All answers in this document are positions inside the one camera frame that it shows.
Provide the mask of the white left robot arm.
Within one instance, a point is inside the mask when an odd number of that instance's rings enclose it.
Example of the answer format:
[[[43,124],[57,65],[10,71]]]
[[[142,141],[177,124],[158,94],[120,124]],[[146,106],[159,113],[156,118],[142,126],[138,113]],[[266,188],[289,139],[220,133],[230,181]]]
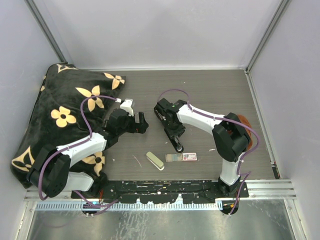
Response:
[[[26,177],[38,188],[41,200],[54,198],[62,191],[82,191],[88,198],[99,195],[97,180],[85,172],[70,169],[84,158],[109,149],[124,133],[146,132],[149,125],[144,113],[135,114],[132,105],[132,99],[121,101],[120,107],[112,111],[106,125],[98,132],[91,130],[88,136],[65,145],[42,147]]]

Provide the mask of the black stapler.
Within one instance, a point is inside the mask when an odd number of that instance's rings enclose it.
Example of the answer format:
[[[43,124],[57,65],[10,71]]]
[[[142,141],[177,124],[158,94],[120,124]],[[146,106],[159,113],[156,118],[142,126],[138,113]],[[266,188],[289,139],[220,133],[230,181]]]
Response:
[[[177,153],[182,153],[184,151],[184,147],[180,142],[179,138],[185,132],[185,127],[182,123],[176,123],[173,121],[164,121],[164,132],[166,133],[169,141],[171,142],[173,148]]]

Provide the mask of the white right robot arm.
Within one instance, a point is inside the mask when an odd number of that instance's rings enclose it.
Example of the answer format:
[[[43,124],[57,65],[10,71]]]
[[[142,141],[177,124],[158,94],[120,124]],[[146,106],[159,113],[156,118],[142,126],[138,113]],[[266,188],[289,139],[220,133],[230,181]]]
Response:
[[[251,142],[251,137],[239,117],[234,113],[210,113],[184,100],[171,103],[165,98],[156,103],[154,113],[177,153],[184,150],[179,138],[185,132],[185,124],[213,136],[216,150],[222,157],[222,170],[218,179],[219,191],[223,196],[231,197],[237,191],[237,184],[241,178],[240,157],[247,151]]]

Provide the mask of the red white staple box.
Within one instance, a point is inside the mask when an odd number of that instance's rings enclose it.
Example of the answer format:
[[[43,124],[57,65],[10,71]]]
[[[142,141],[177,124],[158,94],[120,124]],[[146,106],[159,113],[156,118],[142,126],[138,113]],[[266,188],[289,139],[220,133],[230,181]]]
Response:
[[[175,153],[175,154],[166,154],[165,161],[167,163],[172,162],[192,162],[197,161],[197,154],[195,152],[191,153]]]

